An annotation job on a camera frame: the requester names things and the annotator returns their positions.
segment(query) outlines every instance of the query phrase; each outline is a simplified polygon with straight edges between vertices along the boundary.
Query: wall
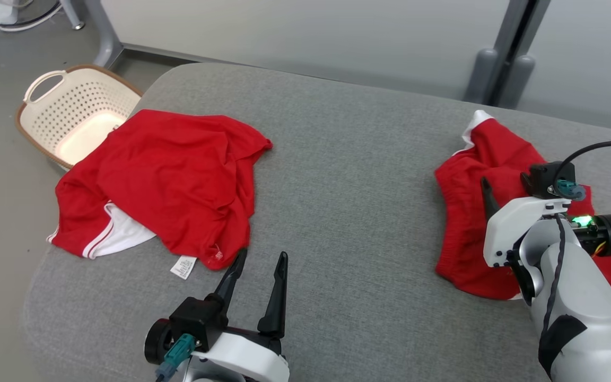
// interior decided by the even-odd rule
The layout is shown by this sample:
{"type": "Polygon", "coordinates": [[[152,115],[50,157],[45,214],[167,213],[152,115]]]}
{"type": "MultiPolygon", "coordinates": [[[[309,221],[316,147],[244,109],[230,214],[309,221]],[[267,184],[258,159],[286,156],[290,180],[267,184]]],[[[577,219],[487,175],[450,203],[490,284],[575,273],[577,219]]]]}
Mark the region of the wall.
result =
{"type": "Polygon", "coordinates": [[[552,0],[517,109],[611,127],[611,2],[552,0]]]}
{"type": "Polygon", "coordinates": [[[460,99],[508,0],[102,0],[126,44],[460,99]]]}

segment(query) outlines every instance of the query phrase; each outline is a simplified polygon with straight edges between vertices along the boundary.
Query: gray couch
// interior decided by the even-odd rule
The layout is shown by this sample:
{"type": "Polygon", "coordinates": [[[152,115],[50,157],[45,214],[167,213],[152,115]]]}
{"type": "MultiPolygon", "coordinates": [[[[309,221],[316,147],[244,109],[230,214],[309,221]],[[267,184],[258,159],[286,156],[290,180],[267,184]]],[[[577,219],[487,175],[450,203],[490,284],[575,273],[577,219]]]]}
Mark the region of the gray couch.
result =
{"type": "MultiPolygon", "coordinates": [[[[136,109],[225,114],[274,142],[255,166],[256,213],[232,326],[254,329],[280,251],[290,256],[284,354],[293,382],[546,380],[521,301],[456,290],[434,272],[444,202],[433,172],[482,106],[261,68],[192,64],[163,75],[136,109]]],[[[611,130],[484,107],[547,159],[611,130]]],[[[577,160],[611,212],[611,151],[577,160]]],[[[154,380],[143,357],[153,322],[221,273],[187,281],[158,239],[95,261],[52,247],[22,327],[49,381],[154,380]]]]}

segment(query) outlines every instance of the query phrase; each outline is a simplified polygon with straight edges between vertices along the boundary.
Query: laundry basket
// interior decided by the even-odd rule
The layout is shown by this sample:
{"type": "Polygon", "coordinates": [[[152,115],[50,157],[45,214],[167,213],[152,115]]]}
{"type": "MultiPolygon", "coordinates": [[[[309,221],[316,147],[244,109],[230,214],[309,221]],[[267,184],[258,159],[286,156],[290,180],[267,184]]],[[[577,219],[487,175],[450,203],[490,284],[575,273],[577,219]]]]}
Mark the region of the laundry basket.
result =
{"type": "Polygon", "coordinates": [[[15,126],[34,147],[68,170],[126,121],[142,95],[126,80],[95,65],[49,72],[25,92],[15,126]],[[56,76],[61,77],[58,84],[31,99],[42,82],[56,76]]]}

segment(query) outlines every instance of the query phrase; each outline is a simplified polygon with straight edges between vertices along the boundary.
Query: care label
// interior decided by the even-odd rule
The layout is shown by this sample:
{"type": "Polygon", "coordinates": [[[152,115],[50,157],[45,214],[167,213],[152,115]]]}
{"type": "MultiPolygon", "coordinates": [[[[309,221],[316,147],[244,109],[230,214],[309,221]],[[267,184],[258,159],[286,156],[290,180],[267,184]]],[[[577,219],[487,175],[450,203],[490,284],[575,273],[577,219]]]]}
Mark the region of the care label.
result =
{"type": "Polygon", "coordinates": [[[182,278],[183,280],[187,280],[187,277],[192,272],[192,266],[195,265],[195,261],[197,258],[193,258],[190,256],[180,256],[176,265],[171,269],[171,273],[182,278]]]}

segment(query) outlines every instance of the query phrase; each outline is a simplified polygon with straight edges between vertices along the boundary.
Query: gray post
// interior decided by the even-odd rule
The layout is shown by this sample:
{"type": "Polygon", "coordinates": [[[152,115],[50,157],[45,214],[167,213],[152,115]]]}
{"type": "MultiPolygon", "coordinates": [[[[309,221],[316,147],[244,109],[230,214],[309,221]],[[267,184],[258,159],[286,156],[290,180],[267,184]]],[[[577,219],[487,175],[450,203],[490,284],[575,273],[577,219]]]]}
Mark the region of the gray post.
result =
{"type": "Polygon", "coordinates": [[[464,101],[475,103],[489,101],[528,2],[529,0],[509,1],[494,48],[480,50],[475,58],[475,66],[470,75],[464,101]]]}
{"type": "Polygon", "coordinates": [[[493,106],[516,109],[536,63],[534,58],[528,54],[529,46],[536,36],[536,31],[550,3],[551,0],[539,0],[536,3],[529,24],[520,39],[516,57],[511,62],[508,77],[500,89],[499,99],[493,106]]]}
{"type": "Polygon", "coordinates": [[[70,19],[70,24],[72,24],[72,29],[78,31],[84,27],[84,22],[80,20],[77,12],[75,12],[75,8],[72,6],[70,0],[60,0],[60,4],[63,6],[63,10],[65,10],[65,14],[67,18],[70,19]]]}
{"type": "Polygon", "coordinates": [[[109,68],[115,62],[117,56],[124,50],[119,42],[119,37],[112,28],[112,24],[100,4],[100,0],[84,0],[86,8],[95,22],[100,36],[100,48],[95,56],[94,65],[109,68]]]}

